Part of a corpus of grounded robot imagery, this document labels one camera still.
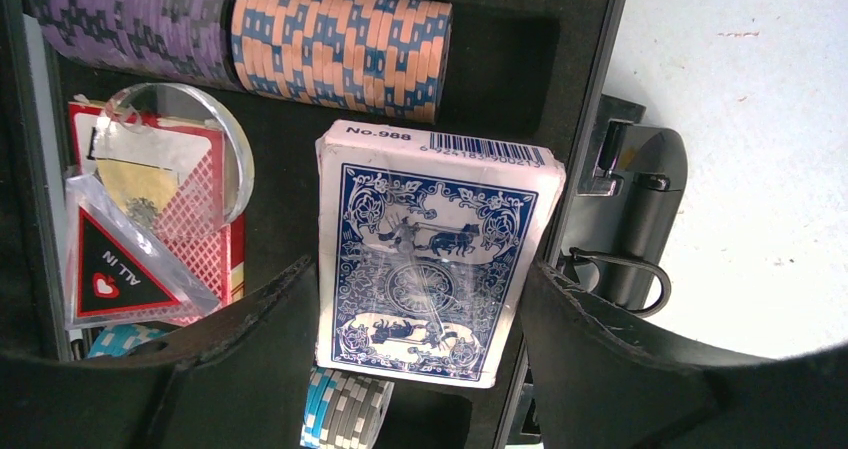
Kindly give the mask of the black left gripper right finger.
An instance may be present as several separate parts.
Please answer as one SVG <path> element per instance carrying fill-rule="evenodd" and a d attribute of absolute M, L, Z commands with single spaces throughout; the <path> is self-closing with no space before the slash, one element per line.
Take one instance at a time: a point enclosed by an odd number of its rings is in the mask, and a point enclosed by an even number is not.
<path fill-rule="evenodd" d="M 847 349 L 769 360 L 700 343 L 529 269 L 520 319 L 548 448 L 843 448 Z"/>

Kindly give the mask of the blue playing card deck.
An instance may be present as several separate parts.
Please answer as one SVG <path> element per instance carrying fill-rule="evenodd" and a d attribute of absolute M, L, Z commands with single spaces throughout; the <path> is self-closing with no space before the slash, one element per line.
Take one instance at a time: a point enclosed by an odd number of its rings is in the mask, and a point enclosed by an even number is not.
<path fill-rule="evenodd" d="M 316 155 L 318 365 L 492 387 L 564 165 L 545 147 L 349 120 Z"/>

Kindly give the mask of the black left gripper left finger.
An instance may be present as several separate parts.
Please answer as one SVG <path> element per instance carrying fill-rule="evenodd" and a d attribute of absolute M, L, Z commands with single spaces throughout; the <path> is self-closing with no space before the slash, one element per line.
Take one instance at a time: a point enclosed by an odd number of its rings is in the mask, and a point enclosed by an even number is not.
<path fill-rule="evenodd" d="M 313 261 L 122 357 L 1 356 L 5 448 L 295 448 L 318 325 Z"/>

